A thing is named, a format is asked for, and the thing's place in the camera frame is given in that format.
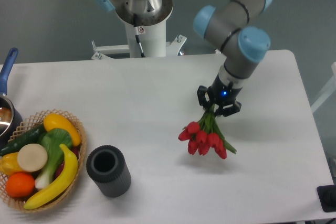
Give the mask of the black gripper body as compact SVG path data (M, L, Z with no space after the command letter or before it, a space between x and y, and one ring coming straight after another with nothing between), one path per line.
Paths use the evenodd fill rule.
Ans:
M208 89L210 106L216 104L224 108L229 105L240 108L241 103L236 100L236 97L242 88L243 79L234 77L222 65L214 82Z

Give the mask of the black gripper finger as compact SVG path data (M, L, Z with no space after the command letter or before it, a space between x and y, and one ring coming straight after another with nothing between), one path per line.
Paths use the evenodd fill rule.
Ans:
M209 110L213 105L212 97L209 95L209 88L199 86L197 89L197 98L199 105L205 110Z
M224 117L238 113L242 107L242 104L236 100L222 101L216 103L216 105L218 106L218 108L215 110L215 115Z

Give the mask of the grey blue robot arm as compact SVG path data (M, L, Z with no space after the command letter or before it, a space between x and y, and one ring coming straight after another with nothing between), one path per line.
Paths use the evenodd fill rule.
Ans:
M124 22L132 58L166 55L165 22L173 10L172 0L95 1L106 12L115 11ZM267 33L249 23L271 2L229 0L224 8L208 5L195 16L195 32L226 58L213 84L197 90L198 102L204 110L216 106L216 116L230 116L240 111L237 95L270 47Z

